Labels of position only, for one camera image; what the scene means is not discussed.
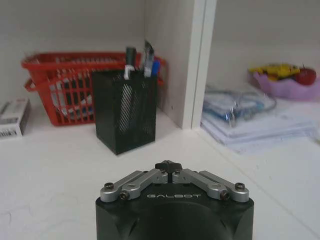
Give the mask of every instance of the white box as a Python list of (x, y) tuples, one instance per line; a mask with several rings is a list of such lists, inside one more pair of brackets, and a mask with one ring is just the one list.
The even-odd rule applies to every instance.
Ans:
[(31, 104), (27, 98), (0, 102), (0, 140), (22, 136), (27, 126)]

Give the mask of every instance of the stack of paper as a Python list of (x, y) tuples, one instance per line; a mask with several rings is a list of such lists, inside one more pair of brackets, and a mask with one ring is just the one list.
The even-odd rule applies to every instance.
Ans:
[(315, 137), (316, 122), (301, 116), (297, 107), (278, 101), (277, 107), (253, 119), (238, 119), (235, 127), (208, 112), (202, 113), (201, 126), (218, 142), (239, 153), (254, 151), (295, 137)]

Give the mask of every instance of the white wall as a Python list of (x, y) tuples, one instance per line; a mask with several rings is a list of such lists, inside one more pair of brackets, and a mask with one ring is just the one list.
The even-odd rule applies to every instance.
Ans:
[(37, 93), (23, 85), (26, 54), (45, 51), (140, 50), (145, 0), (4, 0), (0, 8), (0, 100)]
[[(191, 123), (188, 126), (187, 123), (184, 124), (184, 111), (186, 91), (189, 87), (187, 86), (187, 79), (194, 5), (195, 0), (146, 1), (146, 39), (154, 46), (156, 54), (166, 59), (169, 65), (166, 82), (163, 87), (159, 88), (159, 104), (161, 109), (178, 126), (183, 128), (191, 127)], [(196, 77), (191, 80), (195, 85)]]
[(247, 69), (287, 62), (320, 76), (319, 0), (218, 0), (207, 82), (235, 88)]

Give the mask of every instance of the screw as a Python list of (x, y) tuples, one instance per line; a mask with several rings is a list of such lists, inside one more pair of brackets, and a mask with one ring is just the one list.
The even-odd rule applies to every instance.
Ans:
[(228, 193), (227, 190), (224, 190), (220, 193), (220, 199), (222, 201), (228, 201), (230, 199), (230, 194)]
[(246, 185), (242, 182), (237, 182), (235, 185), (235, 190), (245, 190), (246, 188)]
[(106, 189), (114, 189), (114, 184), (112, 182), (107, 182), (104, 184)]
[(129, 193), (127, 193), (126, 191), (122, 191), (119, 194), (119, 197), (122, 201), (128, 200), (129, 199)]

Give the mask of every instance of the yellow toy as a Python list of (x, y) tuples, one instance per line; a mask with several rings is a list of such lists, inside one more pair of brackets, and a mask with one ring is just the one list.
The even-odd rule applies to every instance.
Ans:
[(290, 64), (270, 64), (261, 67), (255, 67), (249, 69), (249, 72), (259, 74), (267, 74), (271, 80), (277, 81), (288, 78), (294, 74), (300, 73), (300, 68)]

